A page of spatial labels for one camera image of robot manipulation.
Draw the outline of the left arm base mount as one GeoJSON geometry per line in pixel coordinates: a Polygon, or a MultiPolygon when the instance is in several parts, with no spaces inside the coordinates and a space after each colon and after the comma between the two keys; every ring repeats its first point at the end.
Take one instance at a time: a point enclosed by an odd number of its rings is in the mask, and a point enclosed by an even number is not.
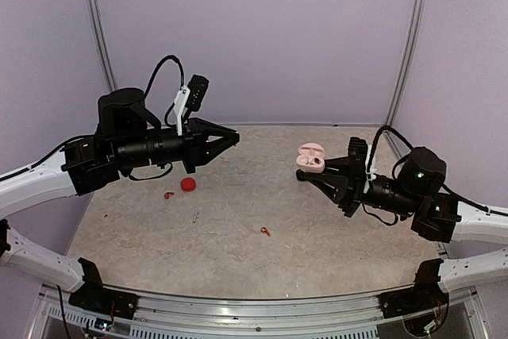
{"type": "Polygon", "coordinates": [[[95,263],[79,258],[83,268],[83,285],[69,296],[69,304],[112,318],[133,320],[139,296],[105,287],[95,263]]]}

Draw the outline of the pink earbud charging case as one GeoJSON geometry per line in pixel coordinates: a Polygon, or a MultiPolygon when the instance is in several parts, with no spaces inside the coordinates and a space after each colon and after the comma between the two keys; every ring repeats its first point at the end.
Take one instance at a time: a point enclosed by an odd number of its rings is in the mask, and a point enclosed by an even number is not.
{"type": "Polygon", "coordinates": [[[320,144],[306,143],[298,147],[298,156],[296,158],[298,168],[304,172],[321,174],[325,167],[325,150],[320,144]],[[311,160],[314,157],[320,157],[324,164],[320,167],[312,166],[311,160]]]}

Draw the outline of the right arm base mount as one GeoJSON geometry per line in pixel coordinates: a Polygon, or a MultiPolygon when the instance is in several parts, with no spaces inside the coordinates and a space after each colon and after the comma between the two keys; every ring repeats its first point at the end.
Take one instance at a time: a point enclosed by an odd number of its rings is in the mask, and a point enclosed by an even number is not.
{"type": "Polygon", "coordinates": [[[412,286],[380,294],[378,301],[383,317],[414,314],[447,304],[449,295],[438,286],[441,280],[438,272],[443,263],[441,258],[426,260],[420,264],[412,286]]]}

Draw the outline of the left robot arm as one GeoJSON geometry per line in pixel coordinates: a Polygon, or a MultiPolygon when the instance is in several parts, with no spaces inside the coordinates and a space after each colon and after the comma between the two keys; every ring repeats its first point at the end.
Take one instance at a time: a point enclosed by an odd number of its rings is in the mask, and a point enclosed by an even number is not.
{"type": "Polygon", "coordinates": [[[237,131],[198,117],[164,128],[139,88],[102,96],[94,134],[72,137],[35,163],[2,175],[1,264],[79,291],[91,309],[105,310],[111,294],[93,263],[31,242],[7,218],[45,202],[91,194],[121,177],[134,180],[136,168],[157,166],[169,174],[181,162],[193,174],[239,140],[237,131]]]}

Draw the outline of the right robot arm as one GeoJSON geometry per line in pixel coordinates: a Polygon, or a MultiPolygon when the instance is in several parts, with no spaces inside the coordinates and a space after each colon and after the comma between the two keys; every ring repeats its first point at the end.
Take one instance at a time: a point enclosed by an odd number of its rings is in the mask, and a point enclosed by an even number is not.
{"type": "Polygon", "coordinates": [[[374,149],[353,137],[345,157],[326,159],[319,144],[298,148],[296,177],[318,188],[346,217],[370,206],[411,219],[420,237],[439,243],[486,241],[507,244],[507,210],[461,198],[445,190],[446,163],[425,147],[410,150],[396,178],[376,175],[368,165],[374,149]]]}

